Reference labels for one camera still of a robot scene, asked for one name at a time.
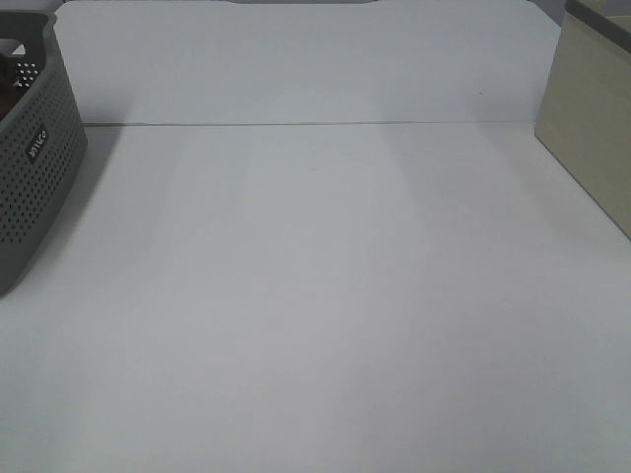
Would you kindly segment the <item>brown towel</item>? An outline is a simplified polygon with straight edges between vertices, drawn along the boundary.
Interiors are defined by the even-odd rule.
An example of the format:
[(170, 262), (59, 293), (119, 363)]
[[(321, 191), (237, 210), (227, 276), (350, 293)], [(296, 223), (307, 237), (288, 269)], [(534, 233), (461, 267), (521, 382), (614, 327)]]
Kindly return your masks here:
[(14, 62), (6, 55), (0, 57), (1, 64), (1, 101), (0, 117), (4, 118), (21, 99), (21, 90), (16, 87), (17, 75)]

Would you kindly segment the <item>grey perforated plastic basket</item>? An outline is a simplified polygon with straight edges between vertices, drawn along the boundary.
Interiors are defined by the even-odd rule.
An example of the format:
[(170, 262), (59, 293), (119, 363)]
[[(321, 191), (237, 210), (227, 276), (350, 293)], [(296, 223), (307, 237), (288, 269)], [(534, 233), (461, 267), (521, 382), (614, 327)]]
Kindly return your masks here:
[(2, 38), (25, 49), (2, 59), (20, 96), (1, 119), (2, 293), (18, 284), (57, 218), (88, 144), (55, 22), (43, 11), (1, 13)]

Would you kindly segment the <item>beige fabric storage box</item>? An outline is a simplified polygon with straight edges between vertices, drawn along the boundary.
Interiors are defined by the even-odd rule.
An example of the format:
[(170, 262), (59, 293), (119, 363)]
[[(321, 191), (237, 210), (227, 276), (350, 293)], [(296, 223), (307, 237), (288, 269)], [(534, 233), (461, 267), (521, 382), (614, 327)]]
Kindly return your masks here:
[(629, 220), (629, 2), (567, 2), (535, 134), (612, 218)]

